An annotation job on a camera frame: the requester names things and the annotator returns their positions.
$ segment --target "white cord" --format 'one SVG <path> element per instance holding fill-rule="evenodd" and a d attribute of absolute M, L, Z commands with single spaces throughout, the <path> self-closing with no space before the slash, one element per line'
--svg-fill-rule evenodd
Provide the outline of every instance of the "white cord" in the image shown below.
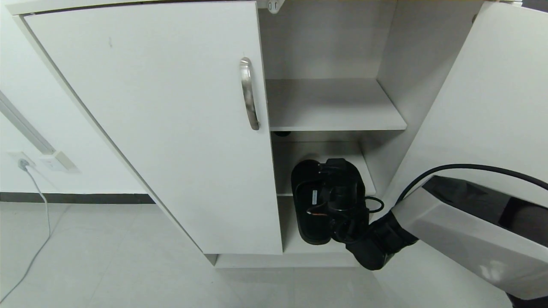
<path fill-rule="evenodd" d="M 40 194 L 40 197 L 42 197 L 42 199 L 44 200 L 44 204 L 45 204 L 45 214 L 48 218 L 48 238 L 46 238 L 45 242 L 42 244 L 42 246 L 40 247 L 40 249 L 36 252 L 36 254 L 34 255 L 34 257 L 32 257 L 32 260 L 30 262 L 30 264 L 28 265 L 27 267 L 27 271 L 25 272 L 25 274 L 23 275 L 23 277 L 21 278 L 21 280 L 15 285 L 15 287 L 13 287 L 6 295 L 4 295 L 4 297 L 2 298 L 2 300 L 0 300 L 0 304 L 3 303 L 6 299 L 6 297 L 8 297 L 8 295 L 13 292 L 13 290 L 15 290 L 15 288 L 17 288 L 19 286 L 19 284 L 21 282 L 23 282 L 23 279 L 25 279 L 25 277 L 27 277 L 27 274 L 28 274 L 28 271 L 30 271 L 31 269 L 31 266 L 32 264 L 34 263 L 34 260 L 36 259 L 36 257 L 38 256 L 38 254 L 40 253 L 40 251 L 42 251 L 42 248 L 44 248 L 45 244 L 49 241 L 49 239 L 52 237 L 52 227 L 49 223 L 49 208 L 48 208 L 48 201 L 45 199 L 44 197 L 44 194 L 42 193 L 42 191 L 40 191 L 40 188 L 38 187 L 38 184 L 36 184 L 36 181 L 34 180 L 34 178 L 32 177 L 32 174 L 30 172 L 28 172 L 26 166 L 28 166 L 28 162 L 25 161 L 26 164 L 21 164 L 21 162 L 19 163 L 19 168 L 21 168 L 24 172 L 26 172 L 31 180 L 32 180 L 32 183 L 35 185 L 36 187 L 36 190 L 38 191 L 38 193 Z"/>

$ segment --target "white cabinet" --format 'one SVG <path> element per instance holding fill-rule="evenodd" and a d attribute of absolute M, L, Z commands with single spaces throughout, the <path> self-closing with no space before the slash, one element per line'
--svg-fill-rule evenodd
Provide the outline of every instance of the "white cabinet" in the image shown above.
<path fill-rule="evenodd" d="M 539 127 L 548 37 L 535 30 L 548 16 L 485 3 L 472 26 L 481 6 L 286 1 L 271 14 L 253 1 L 97 0 L 8 8 L 217 267 L 318 267 L 357 263 L 340 243 L 311 246 L 299 236 L 289 177 L 305 157 L 351 161 L 387 210 L 415 176 L 442 163 L 548 180 L 548 169 L 531 167 L 546 151 L 515 150 L 548 150 Z M 246 110 L 243 57 L 252 63 L 258 130 Z"/>

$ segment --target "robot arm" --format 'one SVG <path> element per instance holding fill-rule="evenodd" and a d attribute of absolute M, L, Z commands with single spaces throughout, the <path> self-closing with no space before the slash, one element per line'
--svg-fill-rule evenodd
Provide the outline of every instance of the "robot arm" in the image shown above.
<path fill-rule="evenodd" d="M 333 165 L 329 162 L 319 165 Z M 355 174 L 345 178 L 345 168 L 330 169 L 328 180 L 319 185 L 332 238 L 345 243 L 357 261 L 370 270 L 381 269 L 394 254 L 420 239 L 513 295 L 510 298 L 514 301 L 548 296 L 548 208 L 469 181 L 442 176 L 430 177 L 409 193 L 419 182 L 445 169 L 487 170 L 548 190 L 547 183 L 507 169 L 445 165 L 416 178 L 385 216 L 368 225 L 362 219 L 366 197 L 353 189 L 361 187 L 361 180 Z M 342 192 L 350 192 L 352 198 Z M 298 195 L 294 193 L 296 207 L 300 202 Z M 353 213 L 360 213 L 356 221 Z"/>

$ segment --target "gray tile floor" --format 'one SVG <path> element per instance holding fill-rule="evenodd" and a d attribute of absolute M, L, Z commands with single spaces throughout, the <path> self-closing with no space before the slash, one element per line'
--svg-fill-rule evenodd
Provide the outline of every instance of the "gray tile floor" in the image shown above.
<path fill-rule="evenodd" d="M 215 270 L 154 204 L 51 204 L 50 221 L 51 240 L 1 308 L 510 307 L 483 281 L 443 294 L 414 269 Z M 47 236 L 44 205 L 0 203 L 0 236 L 3 296 Z"/>

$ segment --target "electrical cable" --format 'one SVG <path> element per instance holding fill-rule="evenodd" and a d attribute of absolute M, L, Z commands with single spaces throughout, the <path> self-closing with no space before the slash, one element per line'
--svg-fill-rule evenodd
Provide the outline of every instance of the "electrical cable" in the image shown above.
<path fill-rule="evenodd" d="M 42 200 L 44 200 L 44 204 L 45 204 L 45 214 L 48 218 L 48 238 L 45 239 L 45 242 L 42 244 L 42 246 L 40 247 L 40 249 L 36 252 L 36 254 L 34 255 L 34 257 L 32 257 L 32 260 L 31 262 L 29 263 L 28 267 L 27 267 L 27 270 L 25 271 L 25 274 L 23 275 L 23 277 L 21 278 L 21 280 L 19 280 L 19 282 L 8 292 L 6 293 L 6 295 L 4 295 L 4 297 L 0 300 L 0 304 L 2 304 L 5 299 L 8 297 L 9 294 L 11 294 L 13 292 L 13 290 L 15 290 L 15 288 L 17 288 L 21 282 L 23 282 L 23 280 L 25 279 L 25 277 L 27 277 L 27 274 L 28 272 L 30 271 L 31 269 L 31 266 L 32 264 L 34 263 L 34 261 L 36 260 L 36 257 L 38 256 L 38 254 L 40 253 L 40 251 L 42 251 L 42 248 L 44 248 L 44 246 L 48 243 L 49 239 L 52 237 L 52 227 L 51 227 L 51 224 L 49 222 L 49 207 L 48 207 L 48 201 L 46 200 L 46 198 L 44 197 L 44 194 L 42 193 L 42 191 L 40 190 L 40 188 L 38 187 L 38 184 L 36 184 L 36 181 L 34 180 L 34 177 L 32 176 L 32 174 L 27 170 L 27 166 L 29 166 L 28 162 L 21 159 L 19 161 L 19 168 L 21 168 L 24 172 L 26 172 L 26 174 L 28 174 L 28 176 L 31 178 L 32 180 L 32 183 L 34 184 L 36 190 L 38 191 L 38 194 L 40 194 L 40 197 L 42 197 Z"/>
<path fill-rule="evenodd" d="M 374 201 L 379 202 L 380 207 L 379 207 L 378 209 L 370 209 L 370 210 L 369 210 L 369 212 L 370 212 L 371 214 L 373 214 L 373 213 L 378 213 L 378 212 L 380 212 L 380 211 L 382 211 L 382 210 L 384 209 L 384 202 L 383 202 L 381 199 L 379 199 L 379 198 L 375 198 L 375 197 L 372 197 L 372 196 L 366 196 L 366 197 L 364 198 L 364 200 L 374 200 Z"/>
<path fill-rule="evenodd" d="M 544 182 L 544 181 L 541 181 L 537 178 L 534 178 L 530 175 L 527 175 L 527 174 L 523 174 L 523 173 L 520 173 L 520 172 L 516 172 L 516 171 L 512 171 L 512 170 L 508 170 L 508 169 L 504 169 L 504 168 L 499 168 L 499 167 L 493 167 L 493 166 L 486 166 L 486 165 L 480 165 L 480 164 L 447 164 L 447 165 L 442 165 L 442 166 L 438 166 L 438 167 L 435 167 L 435 168 L 432 168 L 424 173 L 422 173 L 421 175 L 417 176 L 411 183 L 409 183 L 409 185 L 407 185 L 407 187 L 403 190 L 403 192 L 401 193 L 401 195 L 398 197 L 398 200 L 396 201 L 396 204 L 398 204 L 401 200 L 403 200 L 406 195 L 409 193 L 409 191 L 418 183 L 420 182 L 420 180 L 424 179 L 425 177 L 429 176 L 430 174 L 432 173 L 435 173 L 435 172 L 438 172 L 438 171 L 442 171 L 442 170 L 448 170 L 448 169 L 475 169 L 475 170 L 485 170 L 485 171 L 489 171 L 489 172 L 495 172 L 495 173 L 500 173 L 500 174 L 504 174 L 504 175 L 509 175 L 511 177 L 514 177 L 514 178 L 518 178 L 520 180 L 524 180 L 524 181 L 527 181 L 531 184 L 535 184 L 536 186 L 538 187 L 541 187 L 541 188 L 544 188 L 546 190 L 548 190 L 548 183 Z"/>

